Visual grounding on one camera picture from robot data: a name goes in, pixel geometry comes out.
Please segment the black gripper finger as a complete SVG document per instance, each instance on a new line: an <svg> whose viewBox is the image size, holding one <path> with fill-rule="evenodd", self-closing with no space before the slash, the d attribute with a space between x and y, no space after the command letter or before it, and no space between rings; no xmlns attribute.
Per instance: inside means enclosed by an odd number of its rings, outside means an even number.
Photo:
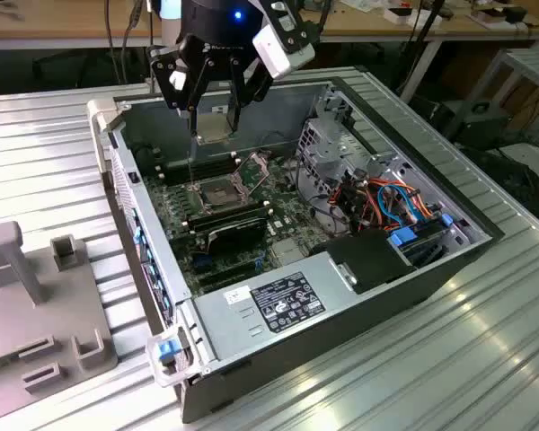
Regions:
<svg viewBox="0 0 539 431"><path fill-rule="evenodd" d="M227 123L233 132L239 128L239 120L243 107L252 101L262 101L272 85L272 77L263 64L257 64L248 81L245 81L245 63L239 57L231 57L231 96L226 115Z"/></svg>
<svg viewBox="0 0 539 431"><path fill-rule="evenodd" d="M147 51L167 107L185 115L193 136L197 135L199 102L209 83L209 57L203 48L202 43L181 43L152 46Z"/></svg>

